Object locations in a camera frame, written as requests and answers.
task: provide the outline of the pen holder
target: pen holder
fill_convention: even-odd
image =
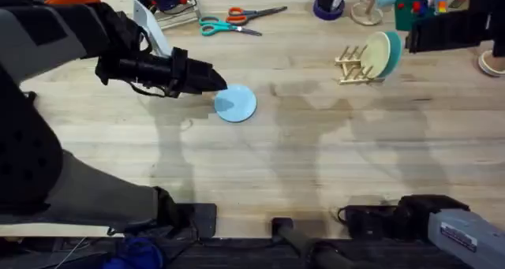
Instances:
[[[328,12],[319,6],[319,0],[315,0],[314,6],[312,9],[314,10],[314,14],[317,17],[319,17],[321,20],[334,21],[334,20],[338,19],[340,16],[342,16],[345,7],[346,7],[346,3],[344,1],[342,1],[336,10]]]

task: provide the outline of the wooden tabletop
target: wooden tabletop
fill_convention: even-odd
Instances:
[[[130,0],[104,0],[132,12]],[[27,81],[64,148],[177,202],[216,203],[220,237],[267,237],[272,217],[305,232],[344,237],[329,211],[349,203],[447,194],[505,227],[505,80],[484,76],[489,49],[408,54],[381,86],[340,86],[335,56],[375,31],[394,30],[393,12],[363,27],[346,15],[322,21],[314,0],[199,0],[206,15],[231,6],[286,12],[254,20],[255,37],[203,37],[192,23],[165,31],[171,45],[213,63],[229,84],[258,98],[248,121],[231,124],[211,95],[153,99],[127,84],[103,86],[96,60],[80,60]],[[357,0],[346,0],[350,5]],[[0,227],[0,236],[100,236],[90,226]]]

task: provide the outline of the light blue plate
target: light blue plate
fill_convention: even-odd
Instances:
[[[229,122],[241,122],[250,118],[256,105],[254,92],[241,84],[228,85],[228,89],[218,92],[214,99],[215,111]]]
[[[400,35],[396,32],[385,32],[389,39],[389,44],[391,45],[391,53],[389,54],[389,60],[387,60],[386,68],[382,73],[377,76],[377,78],[385,78],[390,73],[392,73],[402,57],[402,40]]]

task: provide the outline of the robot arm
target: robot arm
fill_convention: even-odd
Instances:
[[[96,75],[104,84],[123,80],[136,92],[155,87],[161,96],[201,94],[226,89],[212,65],[188,58],[174,48],[169,57],[152,55],[148,33],[106,3],[49,6],[38,2],[0,1],[0,69],[15,83],[78,58],[99,57]],[[148,48],[140,50],[146,39]]]
[[[171,55],[151,54],[148,32],[105,3],[0,0],[0,28],[0,225],[65,223],[123,233],[189,226],[188,214],[181,214],[167,191],[122,181],[62,150],[19,84],[74,59],[98,57],[95,73],[104,84],[123,80],[143,95],[177,98],[181,92],[225,89],[212,65],[179,48]],[[144,50],[142,39],[149,43]],[[209,208],[215,212],[215,205]]]

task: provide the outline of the teal-handled scissors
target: teal-handled scissors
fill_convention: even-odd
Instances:
[[[259,11],[252,10],[244,10],[241,8],[233,7],[228,11],[228,15],[230,15],[226,22],[228,24],[234,25],[246,25],[250,20],[255,19],[257,17],[264,17],[274,13],[280,13],[282,11],[287,10],[286,6],[273,8],[273,9],[264,9]]]
[[[199,20],[200,32],[203,36],[211,36],[217,32],[242,32],[249,35],[262,36],[261,32],[253,31],[251,29],[243,28],[241,26],[228,24],[221,21],[217,17],[202,17]]]

